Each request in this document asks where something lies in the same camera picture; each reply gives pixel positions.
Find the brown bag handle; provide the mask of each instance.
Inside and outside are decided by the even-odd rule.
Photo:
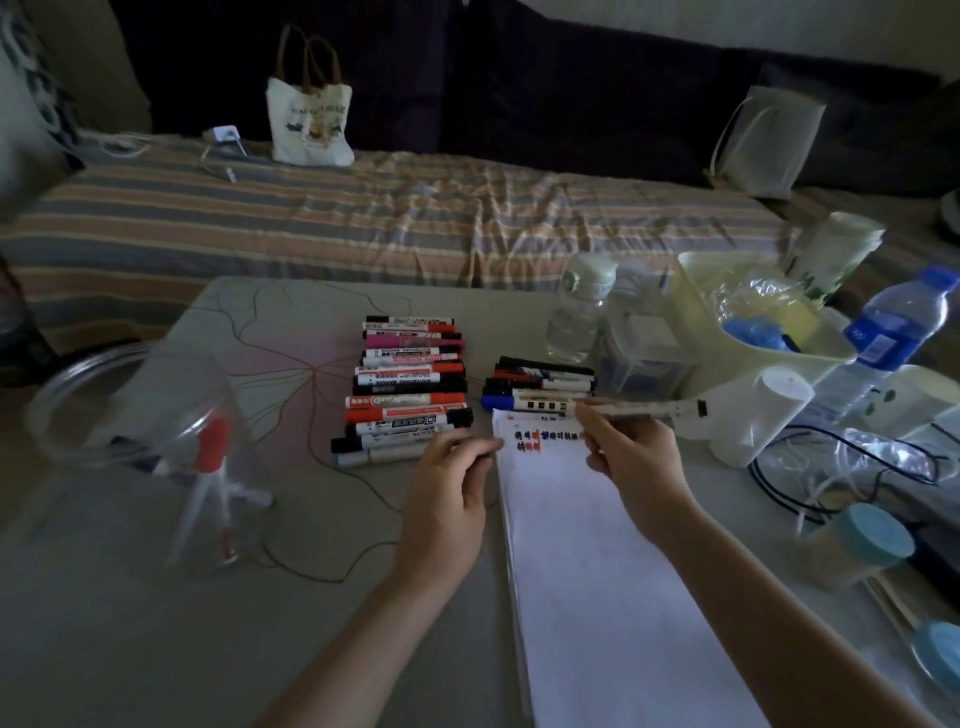
[[[324,75],[324,72],[320,70],[320,66],[317,64],[317,58],[313,54],[314,40],[318,40],[330,54],[332,83],[341,84],[343,82],[343,76],[340,72],[340,59],[337,57],[337,52],[333,49],[330,41],[322,36],[311,36],[308,38],[300,28],[292,23],[287,23],[284,25],[283,31],[280,33],[280,44],[276,50],[276,73],[274,75],[281,81],[285,80],[283,74],[283,57],[286,53],[287,39],[290,37],[291,30],[297,31],[297,33],[299,33],[300,37],[303,39],[303,80],[300,85],[304,91],[306,93],[310,93],[312,90],[312,85],[310,84],[311,65],[314,73],[316,73],[317,77],[320,79],[319,88],[326,86],[326,76]]]
[[[303,31],[298,28],[296,25],[287,23],[283,26],[283,31],[280,33],[280,44],[276,49],[276,70],[274,75],[279,78],[281,81],[285,81],[283,73],[283,57],[286,55],[287,50],[287,39],[290,37],[290,31],[295,30],[300,34],[300,37],[303,39],[303,78],[300,82],[300,87],[306,92],[310,93],[313,90],[313,86],[310,83],[310,65],[312,63],[314,73],[317,74],[317,77],[320,79],[319,88],[326,86],[326,76],[324,72],[320,70],[320,67],[317,65],[317,59],[313,55],[313,48],[311,43],[314,38],[318,36],[312,36],[309,39],[303,33]]]

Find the white bag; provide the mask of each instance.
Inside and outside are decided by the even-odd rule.
[[[302,86],[283,80],[283,55],[291,29],[303,38]],[[322,43],[332,58],[331,82],[314,58],[314,40]],[[310,68],[320,79],[320,86],[310,83]],[[301,167],[347,167],[353,164],[353,150],[347,144],[344,130],[353,89],[341,83],[340,61],[333,47],[320,36],[307,38],[303,31],[287,25],[280,35],[276,52],[276,74],[267,84],[267,112],[270,133],[274,138],[274,160]]]
[[[741,107],[717,170],[724,134]],[[726,177],[750,197],[789,200],[826,109],[825,104],[795,91],[751,86],[717,140],[710,176]]]

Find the striped fabric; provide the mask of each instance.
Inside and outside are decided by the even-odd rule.
[[[778,215],[807,228],[840,210],[871,217],[887,227],[883,244],[856,269],[837,292],[835,304],[848,316],[891,285],[916,277],[927,265],[960,271],[960,247],[943,240],[933,228],[939,200],[857,195],[835,189],[805,187],[794,190],[788,203],[771,202]],[[951,299],[947,325],[911,360],[960,380],[960,291]]]
[[[578,251],[662,269],[693,250],[774,259],[795,233],[737,192],[377,152],[348,169],[231,158],[231,184],[202,150],[163,139],[91,166],[2,233],[58,351],[161,336],[219,276],[552,290]]]

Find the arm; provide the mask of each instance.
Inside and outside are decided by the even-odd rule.
[[[445,432],[407,499],[396,566],[256,722],[256,728],[374,726],[397,677],[480,553],[483,491],[502,440]]]
[[[588,464],[670,560],[774,728],[940,723],[900,695],[694,500],[673,431],[584,404]]]

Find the pale yellow plastic bin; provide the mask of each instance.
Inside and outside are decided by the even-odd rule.
[[[823,319],[804,297],[763,312],[783,327],[802,353],[754,347],[723,330],[697,281],[708,273],[716,275],[718,266],[725,269],[724,278],[742,279],[757,265],[770,267],[769,259],[742,253],[682,253],[677,260],[677,273],[665,307],[668,323],[700,359],[681,385],[684,397],[694,397],[747,372],[773,366],[792,369],[814,385],[835,367],[856,359],[856,349],[843,333]]]

